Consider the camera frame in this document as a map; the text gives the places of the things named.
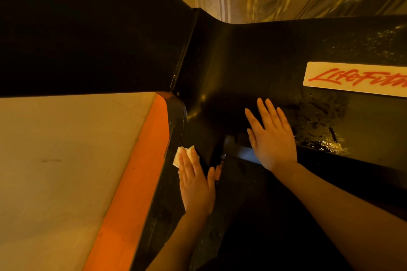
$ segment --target person's right hand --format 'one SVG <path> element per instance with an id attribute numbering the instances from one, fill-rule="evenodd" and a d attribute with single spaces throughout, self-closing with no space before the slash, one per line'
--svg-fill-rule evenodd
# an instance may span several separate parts
<path id="1" fill-rule="evenodd" d="M 251 129 L 247 129 L 249 140 L 260 163 L 269 171 L 278 164 L 297 162 L 297 150 L 291 127 L 281 108 L 274 109 L 272 102 L 257 99 L 257 107 L 263 121 L 264 129 L 252 112 L 245 109 Z"/>

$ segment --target floor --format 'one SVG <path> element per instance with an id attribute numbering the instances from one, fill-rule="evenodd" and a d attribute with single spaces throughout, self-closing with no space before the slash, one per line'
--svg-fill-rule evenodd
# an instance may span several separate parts
<path id="1" fill-rule="evenodd" d="M 1 270 L 82 270 L 155 96 L 0 99 Z"/>

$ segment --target person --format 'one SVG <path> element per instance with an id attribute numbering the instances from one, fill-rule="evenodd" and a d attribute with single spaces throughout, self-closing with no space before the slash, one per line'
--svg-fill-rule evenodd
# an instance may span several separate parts
<path id="1" fill-rule="evenodd" d="M 269 99 L 265 103 L 258 99 L 257 106 L 264 127 L 250 110 L 245 109 L 245 114 L 252 127 L 247 132 L 258 160 L 299 199 L 329 239 L 319 238 L 318 232 L 310 228 L 312 233 L 307 235 L 307 241 L 299 241 L 301 245 L 295 246 L 295 238 L 302 237 L 301 231 L 308 232 L 301 226 L 303 221 L 298 221 L 287 230 L 296 231 L 287 238 L 288 242 L 284 242 L 283 237 L 281 243 L 273 245 L 273 240 L 269 240 L 258 250 L 257 243 L 251 243 L 243 251 L 234 248 L 231 255 L 223 251 L 201 269 L 227 270 L 239 269 L 239 266 L 250 270 L 291 269 L 296 266 L 325 270 L 407 270 L 407 222 L 333 186 L 298 164 L 294 135 L 283 111 L 276 110 Z M 186 212 L 148 271 L 186 270 L 199 234 L 214 208 L 214 168 L 209 169 L 206 179 L 195 150 L 191 160 L 182 151 L 179 161 L 180 190 Z M 244 228 L 239 227 L 238 231 L 243 234 Z M 319 250 L 313 250 L 312 241 L 325 242 L 320 250 L 321 253 L 327 250 L 318 254 Z M 330 253 L 328 243 L 340 254 Z"/>

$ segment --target orange strip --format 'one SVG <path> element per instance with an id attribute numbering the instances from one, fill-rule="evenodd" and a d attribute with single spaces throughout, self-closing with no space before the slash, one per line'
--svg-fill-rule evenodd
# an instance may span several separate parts
<path id="1" fill-rule="evenodd" d="M 157 95 L 83 271 L 128 271 L 169 140 L 165 100 Z"/>

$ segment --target white sticker with red lettering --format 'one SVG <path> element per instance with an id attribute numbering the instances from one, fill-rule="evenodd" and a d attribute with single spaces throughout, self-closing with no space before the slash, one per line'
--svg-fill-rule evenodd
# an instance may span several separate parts
<path id="1" fill-rule="evenodd" d="M 407 67 L 310 61 L 303 85 L 407 97 Z"/>

